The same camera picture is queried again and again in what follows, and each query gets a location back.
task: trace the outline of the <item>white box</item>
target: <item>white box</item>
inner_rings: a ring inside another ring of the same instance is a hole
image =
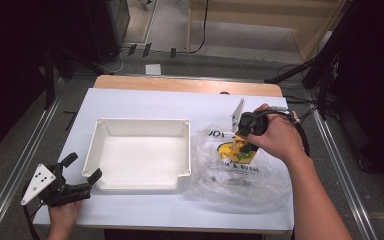
[[[191,175],[190,122],[98,119],[82,175],[96,169],[101,190],[175,190]]]

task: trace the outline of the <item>white bracket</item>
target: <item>white bracket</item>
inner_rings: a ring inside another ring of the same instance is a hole
[[[30,181],[29,187],[21,200],[21,205],[27,205],[34,197],[55,180],[55,176],[43,164],[39,164]]]
[[[242,111],[244,110],[245,98],[241,99],[241,102],[236,107],[236,110],[230,115],[232,117],[232,132],[236,132],[239,122],[241,121]]]

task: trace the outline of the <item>gray floor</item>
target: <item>gray floor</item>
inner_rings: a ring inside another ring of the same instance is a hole
[[[172,11],[172,15],[179,14],[180,18],[181,14],[184,13],[184,10],[182,9],[185,7],[185,1],[160,0],[158,2],[154,23],[158,23],[158,21],[167,21],[167,19],[164,20],[164,18],[161,17],[164,15],[161,14],[161,12],[166,13],[166,11],[169,11],[169,8],[159,8],[163,6],[162,3],[166,3],[168,5],[171,4],[173,6],[182,6],[180,10],[178,9],[176,11]],[[182,24],[185,24],[184,19],[179,20],[176,24],[166,24],[163,26],[166,28],[177,29],[180,32],[184,31],[184,28],[181,27]],[[276,36],[273,34],[275,34],[278,30],[266,30],[269,31],[268,35],[272,35],[270,37],[270,39],[272,39],[270,40],[272,43],[276,42],[277,37],[282,39],[286,38],[284,41],[289,41],[287,40],[288,36],[285,35],[286,33],[283,30],[279,30],[280,32],[276,34]],[[155,46],[155,48],[153,47],[153,50],[168,51],[167,47],[175,46],[175,44],[179,44],[178,49],[184,48],[184,45],[182,45],[184,44],[183,40],[179,40],[184,38],[167,38],[168,35],[165,35],[164,37],[164,35],[156,34],[157,32],[161,33],[161,31],[158,31],[157,27],[152,28],[148,39],[153,40],[153,46]],[[299,59],[297,60],[296,58],[296,51],[288,47],[290,46],[288,45],[290,43],[285,43],[285,47],[280,46],[277,50],[276,48],[273,50],[273,45],[269,44],[270,41],[266,41],[267,45],[264,45],[266,49],[263,49],[264,51],[258,51],[258,54],[256,55],[242,54],[237,55],[236,57],[232,56],[232,53],[234,52],[232,49],[235,48],[234,46],[219,48],[216,43],[211,42],[211,38],[210,42],[207,44],[207,54],[204,52],[204,54],[200,53],[201,55],[194,56],[178,55],[176,58],[172,59],[169,57],[169,54],[151,52],[149,57],[142,58],[141,52],[137,51],[136,54],[132,56],[122,56],[124,67],[118,74],[145,74],[145,66],[147,64],[160,64],[163,75],[231,78],[244,82],[262,82],[263,79],[276,76],[277,70],[286,63],[296,63],[299,61]],[[116,69],[119,66],[120,62],[118,59],[114,59],[106,65],[106,67],[111,69]],[[78,111],[87,89],[93,86],[94,80],[96,79],[95,75],[87,69],[83,69],[79,66],[76,66],[76,70],[77,73],[75,77],[72,80],[67,81],[67,87],[63,92],[60,104],[55,112],[55,116],[51,121],[48,130],[45,132],[41,144],[34,154],[32,164],[29,167],[21,186],[27,181],[27,178],[31,176],[38,163],[54,163],[57,160],[69,134],[69,131],[66,131],[65,128],[71,118],[71,115],[64,114],[63,111]],[[292,83],[281,84],[283,94],[303,98],[306,97],[307,95],[305,90],[299,85],[299,81],[301,79],[301,75],[297,75],[290,80]],[[42,116],[44,103],[44,96],[37,99],[37,101],[31,105],[30,109],[26,112],[23,118],[20,119],[20,121],[12,128],[11,132],[0,145],[0,191],[4,187],[9,174],[12,172],[12,169],[17,163],[24,146],[27,144],[30,134],[33,132],[37,122]],[[304,114],[309,109],[309,105],[306,104],[290,105],[290,107],[296,110],[299,115]],[[367,174],[360,171],[357,164],[356,154],[350,146],[342,127],[338,122],[336,122],[335,119],[330,117],[328,118],[328,123],[331,127],[332,135],[335,138],[340,153],[345,161],[347,170],[349,171],[357,191],[363,200],[364,206],[369,214],[378,238],[384,239],[384,175]],[[312,157],[316,163],[317,170],[325,188],[339,209],[347,227],[353,235],[353,238],[361,239],[362,237],[353,213],[338,182],[338,178],[333,168],[331,159],[329,158],[326,146],[324,145],[321,135],[315,125],[315,120],[312,116],[308,117],[308,119],[304,122],[304,129],[309,135]],[[0,224],[0,239],[31,239],[26,221],[19,205],[21,200],[20,187]],[[47,227],[37,226],[37,229],[44,239]],[[267,239],[288,238],[288,236],[267,236]],[[71,239],[103,239],[103,233],[101,229],[76,228]]]

